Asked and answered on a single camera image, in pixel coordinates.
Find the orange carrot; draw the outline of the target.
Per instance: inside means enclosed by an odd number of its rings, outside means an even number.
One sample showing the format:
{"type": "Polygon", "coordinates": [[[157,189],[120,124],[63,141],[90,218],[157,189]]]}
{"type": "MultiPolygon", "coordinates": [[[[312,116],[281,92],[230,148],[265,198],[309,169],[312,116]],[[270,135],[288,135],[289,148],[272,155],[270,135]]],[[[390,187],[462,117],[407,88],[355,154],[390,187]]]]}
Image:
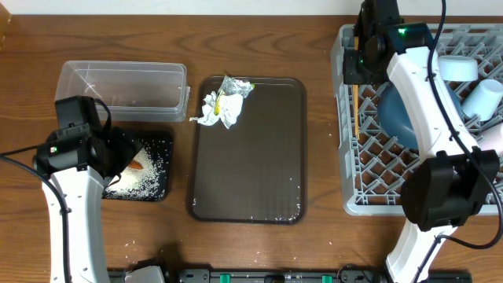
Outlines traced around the orange carrot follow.
{"type": "Polygon", "coordinates": [[[128,167],[131,169],[135,169],[135,170],[142,170],[143,169],[143,166],[139,162],[137,162],[136,160],[132,160],[129,163],[128,167]]]}

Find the large blue plate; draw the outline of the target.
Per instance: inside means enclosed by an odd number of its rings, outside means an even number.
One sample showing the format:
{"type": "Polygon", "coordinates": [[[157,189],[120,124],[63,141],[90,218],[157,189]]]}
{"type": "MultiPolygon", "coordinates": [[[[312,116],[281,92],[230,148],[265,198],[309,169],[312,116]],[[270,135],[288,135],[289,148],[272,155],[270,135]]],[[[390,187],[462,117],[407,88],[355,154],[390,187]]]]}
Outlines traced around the large blue plate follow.
{"type": "Polygon", "coordinates": [[[396,87],[388,83],[380,95],[377,106],[380,126],[389,137],[396,137],[405,148],[418,150],[416,135],[406,107],[396,87]]]}

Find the small light blue bowl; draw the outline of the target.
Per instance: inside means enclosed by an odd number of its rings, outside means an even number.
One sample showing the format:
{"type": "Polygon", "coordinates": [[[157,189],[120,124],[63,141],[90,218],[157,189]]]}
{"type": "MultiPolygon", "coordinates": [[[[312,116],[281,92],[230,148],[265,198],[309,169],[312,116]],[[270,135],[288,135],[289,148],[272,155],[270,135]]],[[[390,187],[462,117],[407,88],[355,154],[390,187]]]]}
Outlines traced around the small light blue bowl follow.
{"type": "Polygon", "coordinates": [[[445,81],[471,82],[478,79],[478,65],[474,58],[444,55],[438,58],[438,65],[445,81]]]}

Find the light blue cup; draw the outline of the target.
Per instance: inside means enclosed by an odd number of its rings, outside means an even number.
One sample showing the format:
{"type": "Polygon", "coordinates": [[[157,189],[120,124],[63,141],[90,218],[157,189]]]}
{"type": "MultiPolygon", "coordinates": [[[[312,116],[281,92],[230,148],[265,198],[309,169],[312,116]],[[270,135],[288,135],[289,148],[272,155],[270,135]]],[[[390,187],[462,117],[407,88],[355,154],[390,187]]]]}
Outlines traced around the light blue cup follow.
{"type": "Polygon", "coordinates": [[[484,79],[465,98],[462,112],[468,117],[478,116],[481,121],[491,119],[502,99],[502,84],[494,79],[484,79]]]}

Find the white pink cup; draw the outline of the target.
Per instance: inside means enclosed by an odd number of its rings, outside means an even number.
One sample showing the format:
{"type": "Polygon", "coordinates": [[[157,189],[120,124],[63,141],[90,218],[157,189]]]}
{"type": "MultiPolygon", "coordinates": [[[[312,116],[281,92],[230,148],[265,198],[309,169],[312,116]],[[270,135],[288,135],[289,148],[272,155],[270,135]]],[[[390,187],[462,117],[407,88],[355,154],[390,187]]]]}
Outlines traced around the white pink cup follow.
{"type": "Polygon", "coordinates": [[[485,131],[483,131],[479,137],[478,141],[479,147],[483,151],[494,150],[499,157],[502,157],[503,153],[503,125],[499,123],[485,131]]]}

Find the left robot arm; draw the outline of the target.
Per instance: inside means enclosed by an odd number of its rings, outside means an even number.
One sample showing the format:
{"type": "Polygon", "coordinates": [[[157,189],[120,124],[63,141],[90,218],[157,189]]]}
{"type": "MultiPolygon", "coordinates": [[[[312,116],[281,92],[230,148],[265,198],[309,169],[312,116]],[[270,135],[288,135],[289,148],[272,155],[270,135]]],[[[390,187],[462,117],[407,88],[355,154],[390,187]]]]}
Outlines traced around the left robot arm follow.
{"type": "Polygon", "coordinates": [[[126,131],[87,125],[54,131],[37,148],[34,168],[42,176],[50,217],[50,280],[108,282],[101,226],[105,187],[141,150],[126,131]]]}

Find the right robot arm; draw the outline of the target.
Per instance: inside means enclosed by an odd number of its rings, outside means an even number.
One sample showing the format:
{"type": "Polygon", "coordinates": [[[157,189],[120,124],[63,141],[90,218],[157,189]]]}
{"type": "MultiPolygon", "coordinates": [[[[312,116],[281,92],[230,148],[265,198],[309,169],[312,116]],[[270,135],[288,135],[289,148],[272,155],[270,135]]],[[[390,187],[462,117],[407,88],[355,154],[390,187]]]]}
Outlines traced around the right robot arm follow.
{"type": "Polygon", "coordinates": [[[482,150],[460,119],[439,71],[439,37],[424,23],[356,24],[355,47],[344,54],[343,81],[351,85],[391,83],[398,91],[417,140],[420,163],[402,184],[406,222],[387,256],[387,279],[420,282],[441,245],[452,241],[488,249],[453,236],[497,195],[500,167],[494,150],[482,150]]]}

